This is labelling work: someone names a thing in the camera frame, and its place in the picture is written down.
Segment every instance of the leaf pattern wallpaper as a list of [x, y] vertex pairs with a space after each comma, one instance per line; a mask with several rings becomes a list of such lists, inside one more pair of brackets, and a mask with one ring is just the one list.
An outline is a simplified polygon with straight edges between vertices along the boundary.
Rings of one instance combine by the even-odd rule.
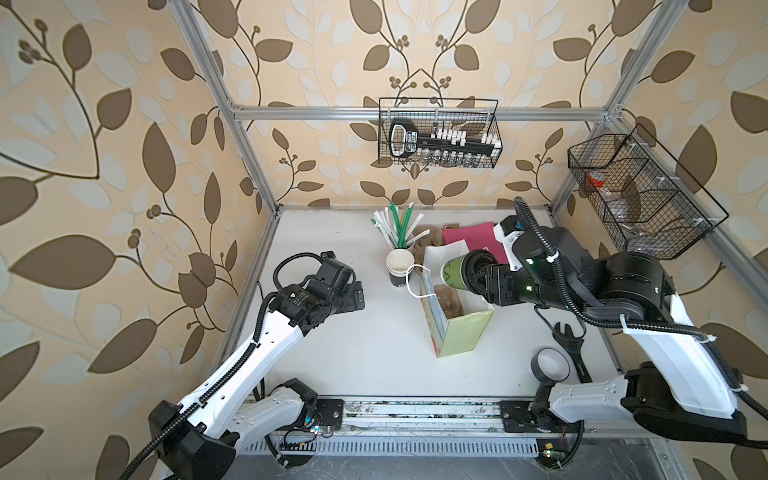
[[362, 123], [254, 121], [248, 125], [275, 197], [287, 206], [511, 207], [522, 195], [544, 205], [566, 174], [565, 151], [587, 133], [582, 122], [500, 122], [504, 150], [493, 169], [444, 168], [377, 158], [377, 136]]
[[[703, 184], [730, 213], [728, 231], [768, 270], [768, 4], [760, 0], [691, 0], [633, 93], [624, 116], [642, 124], [677, 155], [692, 190]], [[593, 256], [615, 252], [591, 205], [578, 193], [559, 216]], [[664, 262], [693, 322], [717, 336], [728, 363], [741, 370], [750, 394], [768, 403], [768, 313], [704, 242]], [[635, 341], [611, 337], [629, 368], [647, 359]], [[750, 438], [768, 438], [762, 417], [742, 409]], [[691, 477], [762, 478], [760, 450], [678, 442]]]
[[0, 477], [116, 478], [210, 371], [266, 226], [163, 6], [0, 1]]
[[600, 107], [642, 39], [650, 0], [191, 0], [243, 105], [364, 97]]

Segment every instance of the gray floor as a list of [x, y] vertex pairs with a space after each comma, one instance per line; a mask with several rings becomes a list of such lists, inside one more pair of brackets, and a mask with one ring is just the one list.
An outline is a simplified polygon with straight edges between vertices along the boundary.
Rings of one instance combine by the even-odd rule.
[[563, 472], [548, 472], [532, 459], [450, 457], [322, 457], [283, 470], [267, 455], [239, 455], [224, 480], [661, 480], [649, 445], [622, 441], [585, 443]]

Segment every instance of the black wire basket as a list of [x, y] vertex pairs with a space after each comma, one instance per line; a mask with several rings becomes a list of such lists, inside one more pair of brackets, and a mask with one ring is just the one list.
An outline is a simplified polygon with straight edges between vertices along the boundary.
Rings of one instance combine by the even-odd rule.
[[[668, 173], [649, 149], [666, 154]], [[568, 149], [568, 169], [620, 251], [678, 258], [728, 218], [709, 191], [641, 124]], [[709, 212], [701, 204], [708, 204]]]
[[503, 150], [497, 106], [475, 98], [380, 98], [379, 163], [493, 168]]

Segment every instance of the pink folder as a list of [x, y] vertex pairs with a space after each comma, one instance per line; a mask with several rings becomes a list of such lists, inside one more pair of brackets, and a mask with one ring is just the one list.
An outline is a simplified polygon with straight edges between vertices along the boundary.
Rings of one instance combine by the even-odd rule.
[[482, 249], [493, 253], [499, 263], [507, 263], [507, 254], [504, 247], [493, 236], [493, 223], [480, 223], [472, 227], [444, 228], [442, 235], [445, 243], [466, 240], [467, 247], [472, 250]]

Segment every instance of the white table surface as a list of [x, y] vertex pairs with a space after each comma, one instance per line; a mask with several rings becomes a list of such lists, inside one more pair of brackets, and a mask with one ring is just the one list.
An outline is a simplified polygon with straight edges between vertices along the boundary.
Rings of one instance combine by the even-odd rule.
[[[459, 223], [469, 226], [499, 222], [513, 210], [421, 210], [420, 224]], [[543, 210], [534, 210], [541, 225], [551, 225]], [[287, 210], [280, 219], [261, 281], [274, 291], [272, 272], [283, 259], [299, 252], [333, 250], [355, 269], [362, 281], [366, 308], [329, 317], [311, 330], [266, 375], [268, 389], [296, 377], [326, 396], [533, 396], [538, 380], [531, 373], [532, 356], [551, 346], [564, 353], [547, 326], [528, 304], [495, 307], [496, 311], [471, 352], [437, 358], [419, 299], [389, 282], [384, 264], [388, 253], [372, 226], [372, 210]], [[311, 258], [301, 258], [280, 272], [283, 285], [317, 271]], [[254, 299], [240, 342], [250, 338], [259, 299]], [[556, 322], [574, 316], [547, 310]], [[581, 354], [594, 381], [614, 378], [617, 371], [598, 332], [589, 326]], [[566, 382], [578, 382], [573, 364]]]

